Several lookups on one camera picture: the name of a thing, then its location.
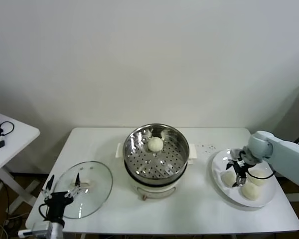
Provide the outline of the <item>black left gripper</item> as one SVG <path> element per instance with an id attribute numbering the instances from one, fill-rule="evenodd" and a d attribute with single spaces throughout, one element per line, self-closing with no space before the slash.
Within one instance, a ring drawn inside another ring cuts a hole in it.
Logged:
<path id="1" fill-rule="evenodd" d="M 63 220 L 63 215 L 65 208 L 73 203 L 73 198 L 75 198 L 81 191 L 79 173 L 77 173 L 74 187 L 69 192 L 51 193 L 53 181 L 54 175 L 47 181 L 45 188 L 41 190 L 45 204 L 48 207 L 47 215 L 44 220 L 52 223 L 59 223 L 64 226 L 65 222 Z"/>

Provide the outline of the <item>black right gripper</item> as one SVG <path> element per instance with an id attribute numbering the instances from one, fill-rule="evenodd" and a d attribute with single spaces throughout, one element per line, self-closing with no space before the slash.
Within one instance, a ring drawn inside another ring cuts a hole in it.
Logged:
<path id="1" fill-rule="evenodd" d="M 246 174 L 249 168 L 249 164 L 247 164 L 244 160 L 229 160 L 226 165 L 226 170 L 234 167 L 235 173 L 237 177 L 232 185 L 232 187 L 242 187 L 246 183 Z"/>

